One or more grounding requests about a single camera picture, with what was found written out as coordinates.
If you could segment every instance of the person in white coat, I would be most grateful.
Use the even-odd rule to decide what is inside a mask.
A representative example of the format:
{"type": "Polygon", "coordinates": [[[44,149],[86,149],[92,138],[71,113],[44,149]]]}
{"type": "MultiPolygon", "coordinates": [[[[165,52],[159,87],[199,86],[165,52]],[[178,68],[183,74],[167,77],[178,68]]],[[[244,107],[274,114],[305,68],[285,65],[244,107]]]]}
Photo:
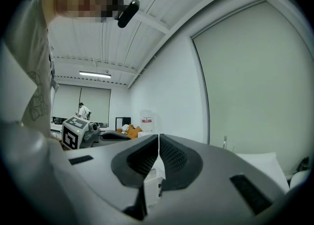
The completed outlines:
{"type": "Polygon", "coordinates": [[[78,107],[79,107],[78,117],[89,120],[91,111],[82,102],[79,103],[78,107]]]}

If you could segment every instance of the ceiling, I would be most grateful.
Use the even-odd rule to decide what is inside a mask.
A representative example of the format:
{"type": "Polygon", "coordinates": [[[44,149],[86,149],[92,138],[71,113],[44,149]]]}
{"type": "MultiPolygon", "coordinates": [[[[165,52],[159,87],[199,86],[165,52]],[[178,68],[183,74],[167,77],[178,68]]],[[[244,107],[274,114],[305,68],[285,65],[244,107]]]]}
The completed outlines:
{"type": "Polygon", "coordinates": [[[49,26],[49,38],[57,79],[130,86],[143,64],[153,57],[155,46],[165,35],[173,34],[172,29],[202,0],[139,1],[140,11],[125,28],[119,28],[114,20],[88,23],[55,19],[49,26]],[[79,71],[109,73],[112,77],[90,79],[79,71]]]}

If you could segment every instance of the person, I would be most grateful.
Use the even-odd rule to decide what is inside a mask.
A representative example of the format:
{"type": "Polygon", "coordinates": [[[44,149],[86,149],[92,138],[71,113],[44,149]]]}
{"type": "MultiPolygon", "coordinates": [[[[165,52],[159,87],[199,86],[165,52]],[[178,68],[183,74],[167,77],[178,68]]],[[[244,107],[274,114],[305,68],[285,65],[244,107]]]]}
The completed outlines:
{"type": "Polygon", "coordinates": [[[79,107],[78,117],[89,120],[91,111],[82,102],[79,103],[78,107],[79,107]]]}
{"type": "Polygon", "coordinates": [[[52,61],[48,26],[58,16],[92,18],[104,22],[121,11],[123,0],[22,0],[12,16],[3,41],[37,90],[22,118],[25,126],[51,137],[52,61]]]}

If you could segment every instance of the ceiling light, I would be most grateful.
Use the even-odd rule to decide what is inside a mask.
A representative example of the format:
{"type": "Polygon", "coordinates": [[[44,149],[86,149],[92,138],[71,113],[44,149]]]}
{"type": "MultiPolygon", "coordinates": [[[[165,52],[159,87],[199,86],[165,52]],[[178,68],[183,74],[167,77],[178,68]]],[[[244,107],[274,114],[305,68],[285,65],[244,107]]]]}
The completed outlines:
{"type": "Polygon", "coordinates": [[[87,71],[80,71],[80,75],[84,76],[91,76],[91,77],[100,77],[100,78],[111,78],[109,74],[101,74],[101,73],[94,73],[94,72],[87,72],[87,71]]]}

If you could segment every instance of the roller blind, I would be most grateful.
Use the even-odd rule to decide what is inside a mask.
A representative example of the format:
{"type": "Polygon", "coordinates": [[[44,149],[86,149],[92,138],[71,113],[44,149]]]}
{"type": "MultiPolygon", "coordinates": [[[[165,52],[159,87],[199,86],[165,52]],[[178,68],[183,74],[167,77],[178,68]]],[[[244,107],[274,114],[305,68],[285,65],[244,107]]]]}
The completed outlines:
{"type": "Polygon", "coordinates": [[[79,110],[79,94],[81,87],[60,85],[54,96],[53,117],[70,118],[79,110]]]}
{"type": "Polygon", "coordinates": [[[80,102],[91,112],[90,121],[109,123],[110,90],[82,87],[80,102]]]}

